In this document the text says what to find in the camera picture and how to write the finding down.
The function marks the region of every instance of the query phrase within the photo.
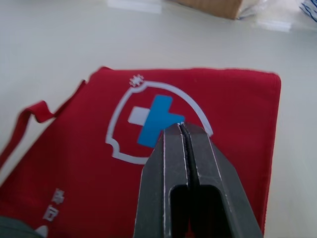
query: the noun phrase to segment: white table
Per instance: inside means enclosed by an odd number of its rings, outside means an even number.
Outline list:
[[[148,8],[154,13],[103,0],[2,0],[0,147],[23,107],[44,99],[54,111],[101,65],[274,71],[282,92],[265,237],[317,237],[317,33],[268,31],[169,3]],[[30,124],[1,181],[46,126]]]

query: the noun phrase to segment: bag handle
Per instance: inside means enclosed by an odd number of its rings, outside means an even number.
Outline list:
[[[0,168],[2,168],[4,163],[8,160],[8,157],[23,138],[31,116],[34,116],[38,123],[43,123],[49,119],[58,117],[85,85],[86,81],[83,80],[75,93],[66,102],[64,102],[54,114],[50,112],[45,101],[40,101],[25,108],[18,116],[11,139],[0,154]]]

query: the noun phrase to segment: gray metal tool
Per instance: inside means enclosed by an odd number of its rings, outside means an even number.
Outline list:
[[[201,127],[182,123],[142,170],[134,238],[186,236],[263,237],[234,167]]]

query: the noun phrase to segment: shield logo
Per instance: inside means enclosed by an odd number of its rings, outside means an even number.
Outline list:
[[[198,123],[209,137],[212,136],[211,125],[203,110],[181,89],[167,83],[145,81],[141,75],[133,76],[130,85],[115,108],[107,129],[106,143],[112,146],[114,158],[145,164],[160,132],[177,122]],[[118,125],[122,128],[116,135]],[[135,138],[135,145],[127,143],[126,137]],[[125,142],[119,144],[120,138]]]

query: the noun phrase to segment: red fabric pouch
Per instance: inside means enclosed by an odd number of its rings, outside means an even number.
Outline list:
[[[0,215],[49,238],[132,237],[143,164],[161,130],[202,126],[236,168],[264,231],[280,79],[250,70],[101,68],[54,114],[25,109],[0,166],[30,115],[48,126],[0,188]]]

